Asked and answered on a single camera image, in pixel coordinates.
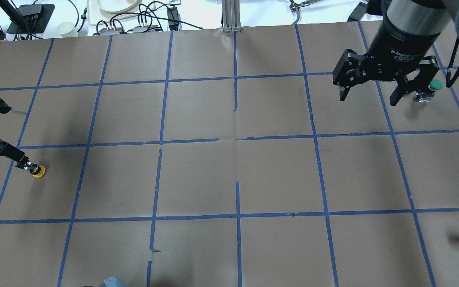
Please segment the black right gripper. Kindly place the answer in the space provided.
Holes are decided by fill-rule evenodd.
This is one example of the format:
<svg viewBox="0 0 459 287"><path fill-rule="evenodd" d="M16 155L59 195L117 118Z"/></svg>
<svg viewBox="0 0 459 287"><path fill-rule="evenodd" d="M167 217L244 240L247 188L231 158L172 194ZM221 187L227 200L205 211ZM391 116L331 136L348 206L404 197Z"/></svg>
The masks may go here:
<svg viewBox="0 0 459 287"><path fill-rule="evenodd" d="M389 98L391 106L425 88L439 71L435 57L427 55L438 36L439 33L413 34L393 24L381 24L366 54L343 51L333 70L339 100L344 102L352 87L368 81L397 84Z"/></svg>

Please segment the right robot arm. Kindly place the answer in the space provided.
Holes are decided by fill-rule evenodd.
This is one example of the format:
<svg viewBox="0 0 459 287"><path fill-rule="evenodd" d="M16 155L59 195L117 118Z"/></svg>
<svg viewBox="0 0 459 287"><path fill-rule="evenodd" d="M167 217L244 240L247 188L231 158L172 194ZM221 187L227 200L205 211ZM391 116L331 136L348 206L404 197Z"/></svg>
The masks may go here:
<svg viewBox="0 0 459 287"><path fill-rule="evenodd" d="M427 52L448 22L453 20L457 33L454 51L459 46L459 0L379 0L369 1L373 12L381 12L383 20L366 54L343 51L333 71L333 83L339 87L339 100L344 101L350 89L367 81L396 82L390 95L391 106L416 93L418 102L427 102L441 89L435 79L440 65ZM446 86L459 77L448 64Z"/></svg>

